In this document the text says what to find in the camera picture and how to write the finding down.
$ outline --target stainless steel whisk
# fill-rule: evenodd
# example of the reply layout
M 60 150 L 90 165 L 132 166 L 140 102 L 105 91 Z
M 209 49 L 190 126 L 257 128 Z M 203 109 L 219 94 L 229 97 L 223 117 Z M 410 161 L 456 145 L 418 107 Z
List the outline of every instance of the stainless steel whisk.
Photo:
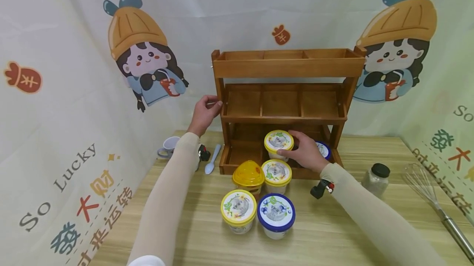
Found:
M 418 193 L 418 195 L 424 198 L 428 204 L 433 207 L 447 231 L 451 234 L 462 251 L 464 251 L 469 261 L 474 264 L 474 248 L 453 219 L 449 217 L 439 205 L 432 184 L 432 176 L 428 174 L 427 170 L 418 164 L 410 163 L 405 167 L 405 172 L 402 174 L 402 178 L 415 190 L 415 192 Z

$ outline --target printed backdrop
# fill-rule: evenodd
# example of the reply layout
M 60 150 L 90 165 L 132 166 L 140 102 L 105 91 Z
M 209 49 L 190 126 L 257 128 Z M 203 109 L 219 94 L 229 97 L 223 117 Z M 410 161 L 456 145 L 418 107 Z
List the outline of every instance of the printed backdrop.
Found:
M 3 264 L 88 265 L 215 93 L 215 49 L 365 47 L 345 133 L 401 135 L 469 216 L 473 18 L 474 0 L 4 0 Z

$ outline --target white spoon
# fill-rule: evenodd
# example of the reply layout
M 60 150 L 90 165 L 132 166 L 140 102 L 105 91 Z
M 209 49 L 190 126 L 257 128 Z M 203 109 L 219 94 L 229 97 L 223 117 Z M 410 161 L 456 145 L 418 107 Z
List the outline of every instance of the white spoon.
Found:
M 212 160 L 210 160 L 210 162 L 207 163 L 204 168 L 204 172 L 206 173 L 206 175 L 210 175 L 210 173 L 214 170 L 214 161 L 216 160 L 217 154 L 219 154 L 220 150 L 221 145 L 217 144 L 214 150 L 214 154 L 212 155 Z

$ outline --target wooden shelf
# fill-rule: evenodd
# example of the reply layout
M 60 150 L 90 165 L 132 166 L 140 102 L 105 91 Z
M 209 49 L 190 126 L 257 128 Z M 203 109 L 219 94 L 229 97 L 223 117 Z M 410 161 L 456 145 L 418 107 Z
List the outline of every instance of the wooden shelf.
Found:
M 223 122 L 319 123 L 339 125 L 347 120 L 341 100 L 342 84 L 227 84 Z
M 231 126 L 231 145 L 225 145 L 219 164 L 221 173 L 231 175 L 234 170 L 243 162 L 253 160 L 261 165 L 269 160 L 268 152 L 264 147 L 265 135 L 273 130 L 281 129 L 288 131 L 293 129 L 304 132 L 310 138 L 328 144 L 330 138 L 329 128 L 322 125 L 278 125 L 278 124 L 242 124 L 237 123 Z M 330 162 L 337 162 L 342 166 L 339 153 L 331 148 Z M 295 179 L 315 179 L 319 176 L 300 166 L 296 161 L 289 160 L 288 164 Z
M 211 54 L 221 110 L 224 149 L 222 175 L 231 175 L 246 160 L 268 160 L 265 135 L 293 129 L 325 142 L 331 162 L 342 166 L 337 146 L 347 111 L 365 63 L 364 48 L 225 51 Z M 342 83 L 225 84 L 232 78 L 345 78 Z M 289 160 L 295 179 L 318 175 Z
M 349 49 L 225 51 L 212 63 L 216 79 L 359 77 L 365 57 Z

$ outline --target hand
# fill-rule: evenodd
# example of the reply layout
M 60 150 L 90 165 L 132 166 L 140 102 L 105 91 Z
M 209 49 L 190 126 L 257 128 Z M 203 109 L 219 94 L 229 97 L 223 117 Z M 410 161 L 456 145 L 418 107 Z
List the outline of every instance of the hand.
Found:
M 217 96 L 204 95 L 194 107 L 193 119 L 188 132 L 201 137 L 212 123 L 212 120 L 221 112 L 222 101 Z
M 392 91 L 390 91 L 390 99 L 394 99 L 398 97 L 397 91 L 399 88 L 400 88 L 400 85 L 396 86 L 395 88 L 393 88 Z
M 176 88 L 174 87 L 174 84 L 173 84 L 173 83 L 170 83 L 170 84 L 169 84 L 168 89 L 169 89 L 169 91 L 171 92 L 172 95 L 174 95 L 174 96 L 179 95 L 179 93 L 178 93 L 178 91 L 176 90 Z
M 297 150 L 278 150 L 277 154 L 295 160 L 304 168 L 310 169 L 316 173 L 321 171 L 329 164 L 319 152 L 316 142 L 305 133 L 299 131 L 288 131 L 295 139 Z

